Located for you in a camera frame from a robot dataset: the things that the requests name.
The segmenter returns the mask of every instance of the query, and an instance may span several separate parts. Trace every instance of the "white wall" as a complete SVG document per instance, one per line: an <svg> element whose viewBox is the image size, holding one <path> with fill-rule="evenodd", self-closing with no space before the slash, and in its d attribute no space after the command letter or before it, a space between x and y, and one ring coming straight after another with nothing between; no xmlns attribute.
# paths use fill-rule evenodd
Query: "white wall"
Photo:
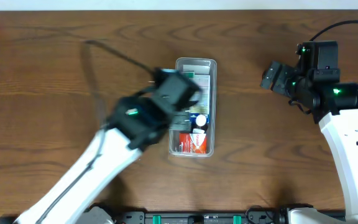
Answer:
<svg viewBox="0 0 358 224"><path fill-rule="evenodd" d="M358 0L0 0L0 11L215 9L358 9Z"/></svg>

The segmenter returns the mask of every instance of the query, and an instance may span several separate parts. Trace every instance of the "orange package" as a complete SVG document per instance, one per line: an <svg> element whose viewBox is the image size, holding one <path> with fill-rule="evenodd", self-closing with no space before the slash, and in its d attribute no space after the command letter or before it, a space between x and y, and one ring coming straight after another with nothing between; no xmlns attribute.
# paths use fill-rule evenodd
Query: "orange package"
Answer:
<svg viewBox="0 0 358 224"><path fill-rule="evenodd" d="M206 154L206 134L179 134L182 152Z"/></svg>

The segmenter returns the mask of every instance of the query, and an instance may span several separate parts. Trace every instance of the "white round lid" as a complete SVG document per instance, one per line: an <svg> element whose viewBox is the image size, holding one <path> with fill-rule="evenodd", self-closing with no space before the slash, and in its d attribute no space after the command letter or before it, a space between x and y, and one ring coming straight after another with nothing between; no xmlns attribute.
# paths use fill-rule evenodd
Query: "white round lid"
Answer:
<svg viewBox="0 0 358 224"><path fill-rule="evenodd" d="M196 118L196 124L199 127L204 126L206 124L206 116L202 114L198 115Z"/></svg>

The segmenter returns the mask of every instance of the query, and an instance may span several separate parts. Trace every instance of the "wooden tabletop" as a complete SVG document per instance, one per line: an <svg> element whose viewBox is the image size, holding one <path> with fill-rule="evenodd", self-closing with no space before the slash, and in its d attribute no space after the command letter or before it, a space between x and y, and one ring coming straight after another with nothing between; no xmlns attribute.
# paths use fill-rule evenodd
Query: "wooden tabletop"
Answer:
<svg viewBox="0 0 358 224"><path fill-rule="evenodd" d="M37 202L79 158L97 129L80 42L98 39L150 67L179 57L218 63L215 150L209 159L149 147L108 187L114 208L245 210L310 203L344 208L333 157L311 116L259 87L272 60L297 61L296 44L358 11L0 12L0 215ZM343 82L358 83L358 25L337 40ZM117 99L147 86L141 69L93 50L101 92Z"/></svg>

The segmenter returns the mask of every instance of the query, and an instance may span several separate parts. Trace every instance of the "plastic bin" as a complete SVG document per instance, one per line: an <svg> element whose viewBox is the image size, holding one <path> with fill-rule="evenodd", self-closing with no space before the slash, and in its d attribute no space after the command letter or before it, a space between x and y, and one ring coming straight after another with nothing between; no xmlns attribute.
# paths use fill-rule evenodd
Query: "plastic bin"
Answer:
<svg viewBox="0 0 358 224"><path fill-rule="evenodd" d="M179 58L176 61L175 68L181 72L194 72L195 78L208 80L209 79L209 91L207 88L202 87L204 90L203 96L206 96L206 91L209 93L209 107L205 113L208 112L208 128L205 132L206 136L206 152L194 153L183 152L183 146L181 146L180 134L181 131L169 131L169 151L175 156L183 157L209 157L214 153L214 138L215 138L215 116L216 116L216 62L211 59L203 58Z"/></svg>

